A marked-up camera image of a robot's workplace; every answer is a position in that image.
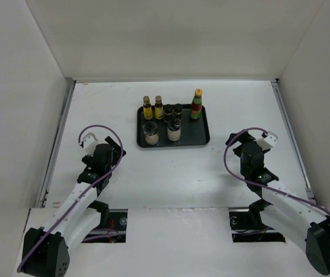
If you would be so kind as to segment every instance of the white panel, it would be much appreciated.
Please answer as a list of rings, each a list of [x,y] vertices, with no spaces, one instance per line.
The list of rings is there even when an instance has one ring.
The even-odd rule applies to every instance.
[[[0,0],[0,276],[9,276],[66,90],[24,0]]]
[[[330,208],[330,1],[279,84],[314,193]]]
[[[136,113],[149,95],[166,103],[190,103],[195,88],[203,89],[210,143],[196,149],[143,149],[136,144]],[[80,131],[104,124],[121,137],[127,155],[100,195],[110,208],[246,207],[258,196],[230,176],[223,164],[231,133],[252,126],[275,132],[279,140],[268,154],[267,168],[298,196],[306,198],[305,179],[295,159],[276,98],[268,81],[172,81],[77,84],[47,199],[58,207],[71,193],[83,171],[86,154],[77,143]],[[111,134],[91,129],[98,140]],[[252,132],[260,136],[261,132]],[[230,168],[238,173],[240,159],[232,151]]]
[[[27,229],[53,212],[33,209]],[[127,232],[125,244],[78,246],[66,277],[322,276],[291,241],[233,243],[228,209],[129,209]]]
[[[27,0],[74,78],[278,78],[323,0]]]

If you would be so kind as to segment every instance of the bottle label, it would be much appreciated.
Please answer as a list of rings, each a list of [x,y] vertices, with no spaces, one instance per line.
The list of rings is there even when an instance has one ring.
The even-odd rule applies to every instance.
[[[202,99],[201,98],[193,97],[193,103],[194,104],[201,104],[202,103]]]
[[[146,120],[151,120],[153,118],[152,108],[143,108],[144,109],[144,118]]]
[[[156,117],[156,119],[162,119],[164,117],[164,108],[154,108],[154,115]]]
[[[198,119],[201,117],[201,111],[195,111],[195,110],[191,110],[190,111],[190,118],[192,119]]]

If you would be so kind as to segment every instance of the yellow bottle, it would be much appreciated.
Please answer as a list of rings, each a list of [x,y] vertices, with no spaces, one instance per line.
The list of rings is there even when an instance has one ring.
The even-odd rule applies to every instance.
[[[143,114],[145,120],[151,120],[153,118],[151,102],[148,96],[143,97]]]

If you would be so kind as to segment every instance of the white table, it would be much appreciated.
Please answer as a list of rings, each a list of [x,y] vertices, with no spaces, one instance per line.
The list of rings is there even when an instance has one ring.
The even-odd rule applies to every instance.
[[[144,95],[152,104],[190,103],[195,88],[203,89],[210,142],[197,149],[143,149],[136,144],[136,112]],[[59,207],[84,169],[84,151],[77,144],[79,132],[91,124],[113,128],[127,155],[113,173],[100,200],[110,208],[247,207],[258,197],[231,177],[223,165],[230,133],[259,126],[279,136],[265,164],[298,196],[307,198],[306,182],[285,129],[269,81],[192,80],[134,83],[77,84],[60,151],[51,180],[46,207]],[[91,129],[98,139],[110,133]],[[252,132],[260,136],[261,132]],[[239,172],[239,159],[228,155],[230,168]]]
[[[26,230],[54,212],[33,209]],[[227,208],[129,209],[127,242],[80,244],[66,277],[322,276],[290,241],[233,243],[231,236]]]

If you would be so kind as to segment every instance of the red wire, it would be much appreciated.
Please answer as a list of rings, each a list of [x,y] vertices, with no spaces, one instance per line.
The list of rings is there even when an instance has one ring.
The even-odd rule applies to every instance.
[[[113,229],[113,226],[114,226],[113,219],[111,219],[110,223],[111,223],[111,229]]]

